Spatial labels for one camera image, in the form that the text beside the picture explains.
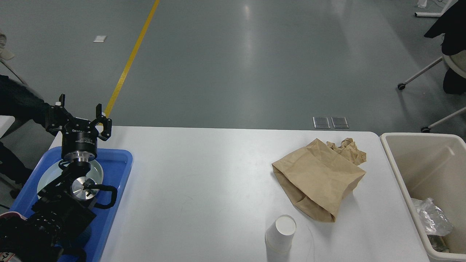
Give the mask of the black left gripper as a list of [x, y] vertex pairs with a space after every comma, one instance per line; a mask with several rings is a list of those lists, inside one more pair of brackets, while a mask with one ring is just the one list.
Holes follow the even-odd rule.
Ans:
[[90, 162], [98, 156], [98, 139], [107, 141], [112, 134], [112, 119], [107, 118], [99, 103], [95, 107], [95, 119], [75, 124], [75, 118], [65, 109], [65, 94], [61, 94], [46, 114], [45, 130], [62, 132], [61, 157], [67, 162]]

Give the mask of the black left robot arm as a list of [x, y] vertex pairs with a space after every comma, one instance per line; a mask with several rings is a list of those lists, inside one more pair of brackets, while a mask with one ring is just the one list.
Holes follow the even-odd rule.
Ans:
[[65, 109], [65, 95], [50, 106], [46, 131], [63, 135], [61, 174], [38, 192], [33, 214], [26, 218], [18, 212], [1, 215], [2, 262], [57, 262], [63, 255], [87, 260], [82, 247], [59, 245], [72, 242], [95, 219], [93, 208], [112, 208], [118, 197], [114, 186], [98, 183], [87, 174], [98, 156], [98, 139], [111, 137], [112, 120], [99, 103], [95, 119], [76, 118]]

